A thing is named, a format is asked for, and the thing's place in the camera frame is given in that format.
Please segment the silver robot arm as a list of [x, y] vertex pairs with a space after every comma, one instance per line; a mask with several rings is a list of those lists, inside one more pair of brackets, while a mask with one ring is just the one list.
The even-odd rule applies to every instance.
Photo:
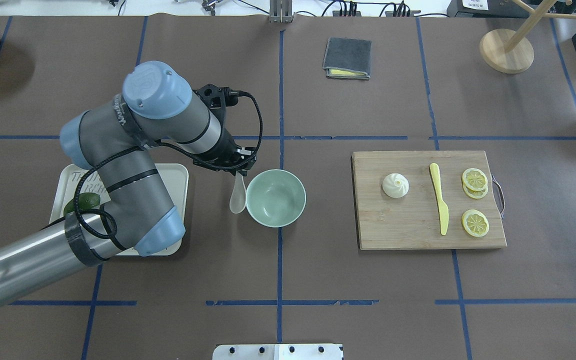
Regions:
[[192, 89], [169, 64], [147, 61], [126, 75], [107, 104], [82, 112], [59, 140], [84, 169], [62, 216], [0, 249], [0, 307], [128, 249], [151, 256], [185, 235], [150, 150], [169, 148], [195, 166], [246, 176], [261, 146], [238, 145], [226, 128], [228, 107], [254, 96], [207, 84]]

